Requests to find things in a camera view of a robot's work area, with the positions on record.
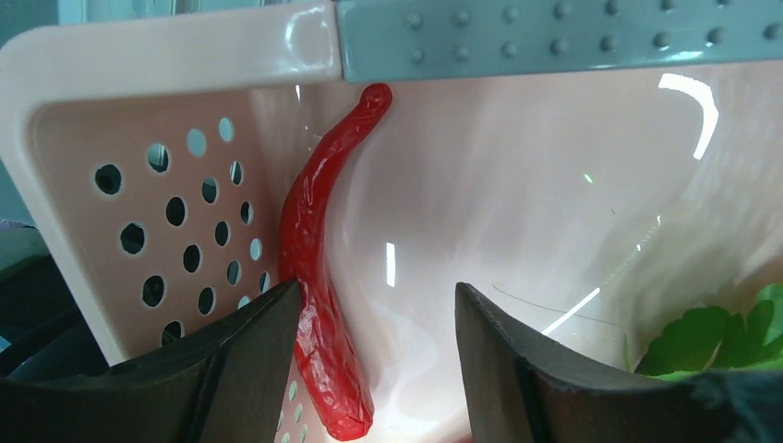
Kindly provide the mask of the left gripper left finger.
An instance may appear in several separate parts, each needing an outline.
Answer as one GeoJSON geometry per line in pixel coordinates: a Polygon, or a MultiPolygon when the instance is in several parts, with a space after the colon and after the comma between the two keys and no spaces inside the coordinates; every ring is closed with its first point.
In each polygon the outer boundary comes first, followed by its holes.
{"type": "Polygon", "coordinates": [[[97,377],[3,379],[5,442],[271,442],[301,295],[278,284],[234,313],[97,377]]]}

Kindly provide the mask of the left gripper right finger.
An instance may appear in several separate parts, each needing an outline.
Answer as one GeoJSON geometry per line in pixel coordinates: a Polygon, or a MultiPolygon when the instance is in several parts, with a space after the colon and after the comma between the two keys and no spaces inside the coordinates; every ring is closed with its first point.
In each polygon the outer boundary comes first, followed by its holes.
{"type": "Polygon", "coordinates": [[[455,287],[455,327],[476,442],[778,442],[782,375],[709,371],[680,381],[599,363],[455,287]]]}

